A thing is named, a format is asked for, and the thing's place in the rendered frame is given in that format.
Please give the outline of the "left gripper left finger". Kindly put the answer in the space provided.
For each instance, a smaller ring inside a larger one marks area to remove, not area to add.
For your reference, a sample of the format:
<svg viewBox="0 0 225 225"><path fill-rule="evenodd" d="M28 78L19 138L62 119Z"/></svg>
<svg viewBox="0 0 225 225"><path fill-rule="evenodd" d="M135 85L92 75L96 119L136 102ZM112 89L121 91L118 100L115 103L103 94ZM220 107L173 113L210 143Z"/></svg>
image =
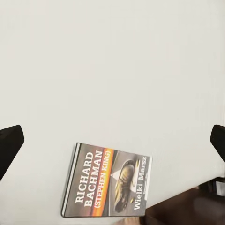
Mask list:
<svg viewBox="0 0 225 225"><path fill-rule="evenodd" d="M0 181L24 144L21 125L0 130Z"/></svg>

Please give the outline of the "hardback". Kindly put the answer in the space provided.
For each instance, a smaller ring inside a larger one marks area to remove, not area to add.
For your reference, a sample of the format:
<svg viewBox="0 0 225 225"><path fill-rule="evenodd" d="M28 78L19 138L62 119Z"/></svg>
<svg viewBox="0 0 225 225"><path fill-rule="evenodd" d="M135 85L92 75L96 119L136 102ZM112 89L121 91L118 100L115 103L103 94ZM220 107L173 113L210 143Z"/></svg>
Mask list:
<svg viewBox="0 0 225 225"><path fill-rule="evenodd" d="M152 157L76 143L62 218L145 216Z"/></svg>

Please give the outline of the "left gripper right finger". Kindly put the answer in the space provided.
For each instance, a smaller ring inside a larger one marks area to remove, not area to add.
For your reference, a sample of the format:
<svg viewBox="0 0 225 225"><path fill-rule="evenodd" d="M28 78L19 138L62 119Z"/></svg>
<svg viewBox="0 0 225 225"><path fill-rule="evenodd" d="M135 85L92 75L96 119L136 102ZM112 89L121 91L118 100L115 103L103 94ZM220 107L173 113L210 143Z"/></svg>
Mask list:
<svg viewBox="0 0 225 225"><path fill-rule="evenodd" d="M225 126L213 126L210 142L225 162Z"/></svg>

